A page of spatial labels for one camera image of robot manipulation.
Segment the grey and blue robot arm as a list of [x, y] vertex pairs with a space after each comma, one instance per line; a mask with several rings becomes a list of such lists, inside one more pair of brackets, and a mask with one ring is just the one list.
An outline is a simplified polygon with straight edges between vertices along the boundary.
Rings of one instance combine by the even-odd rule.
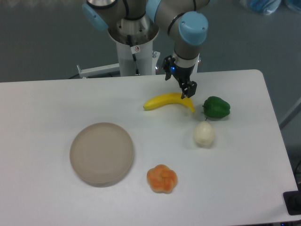
[[198, 10], [208, 4], [207, 0], [87, 0], [82, 10], [94, 28], [108, 31], [117, 45], [126, 48], [118, 54], [122, 76], [151, 72], [146, 59], [158, 32], [165, 32], [174, 41], [173, 54], [163, 60], [165, 79], [174, 77], [185, 98], [197, 89], [190, 76], [208, 30], [208, 20]]

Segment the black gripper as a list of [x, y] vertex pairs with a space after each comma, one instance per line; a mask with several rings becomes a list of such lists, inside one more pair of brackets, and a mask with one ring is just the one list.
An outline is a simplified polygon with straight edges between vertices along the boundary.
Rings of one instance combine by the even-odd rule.
[[194, 65], [194, 60], [182, 59], [179, 56], [169, 55], [163, 59], [162, 69], [166, 74], [165, 80], [169, 80], [173, 75], [182, 89], [181, 99], [191, 98], [196, 93], [197, 83], [190, 80]]

